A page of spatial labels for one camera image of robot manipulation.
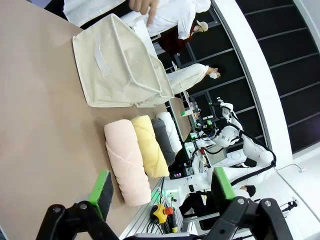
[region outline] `white rolled towel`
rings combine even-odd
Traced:
[[[125,204],[139,206],[151,201],[151,189],[134,126],[122,119],[104,126],[105,146]]]
[[[175,122],[172,120],[171,114],[169,112],[161,112],[156,117],[164,121],[166,134],[169,137],[172,150],[175,153],[179,152],[182,149],[182,145],[178,136]]]

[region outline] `gray rolled towel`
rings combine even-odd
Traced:
[[[170,166],[175,161],[176,155],[170,145],[169,137],[166,132],[165,122],[160,118],[154,118],[151,120],[151,122],[155,133],[155,139],[160,146],[166,164]]]

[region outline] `basket handle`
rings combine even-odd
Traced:
[[[98,34],[95,36],[94,57],[96,60],[96,64],[98,65],[101,71],[102,76],[105,78],[110,74],[110,70],[104,59],[104,56],[102,55],[100,46],[101,46],[101,35]]]

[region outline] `rolled towel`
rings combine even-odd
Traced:
[[[137,135],[129,120],[104,126],[105,146],[125,204],[139,206],[151,201]]]
[[[151,119],[155,139],[158,142],[160,149],[163,153],[166,164],[170,166],[175,161],[175,152],[172,150],[169,137],[166,132],[166,125],[160,118]]]
[[[138,138],[146,174],[153,178],[169,176],[168,166],[156,140],[150,117],[137,116],[131,122]]]
[[[176,125],[172,120],[171,114],[169,112],[161,112],[156,117],[164,121],[166,134],[169,137],[172,150],[175,153],[179,152],[182,149],[182,145],[178,136]]]

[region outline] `brown table surface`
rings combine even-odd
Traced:
[[[170,105],[174,114],[174,118],[176,120],[176,124],[178,126],[177,130],[182,140],[185,141],[192,128],[189,122],[189,118],[187,116],[181,116],[181,113],[185,111],[184,104],[181,98],[175,97],[170,99]]]
[[[89,107],[72,50],[80,28],[26,0],[0,1],[0,22],[0,225],[31,240],[50,205],[70,207],[111,170],[104,125],[166,108]],[[139,207],[113,185],[107,223],[119,236]]]

